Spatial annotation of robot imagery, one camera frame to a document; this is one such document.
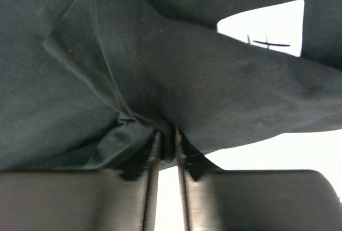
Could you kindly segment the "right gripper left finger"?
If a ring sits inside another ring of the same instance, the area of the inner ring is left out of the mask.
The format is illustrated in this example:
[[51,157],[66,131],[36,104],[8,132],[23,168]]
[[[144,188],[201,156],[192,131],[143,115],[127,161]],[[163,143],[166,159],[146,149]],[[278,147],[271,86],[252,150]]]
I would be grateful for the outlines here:
[[154,230],[161,136],[113,169],[1,173],[1,230]]

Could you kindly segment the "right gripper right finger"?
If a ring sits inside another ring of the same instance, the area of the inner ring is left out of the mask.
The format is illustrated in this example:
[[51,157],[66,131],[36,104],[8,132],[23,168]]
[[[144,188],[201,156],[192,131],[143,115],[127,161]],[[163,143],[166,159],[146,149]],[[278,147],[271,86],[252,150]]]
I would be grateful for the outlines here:
[[175,149],[185,230],[341,230],[341,203],[314,170],[224,170],[182,131]]

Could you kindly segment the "black t shirt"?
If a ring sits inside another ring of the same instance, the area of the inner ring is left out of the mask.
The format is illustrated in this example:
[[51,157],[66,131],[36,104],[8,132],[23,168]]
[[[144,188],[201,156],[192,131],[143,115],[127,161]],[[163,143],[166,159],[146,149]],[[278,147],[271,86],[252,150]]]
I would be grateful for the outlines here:
[[341,0],[1,0],[1,169],[341,129]]

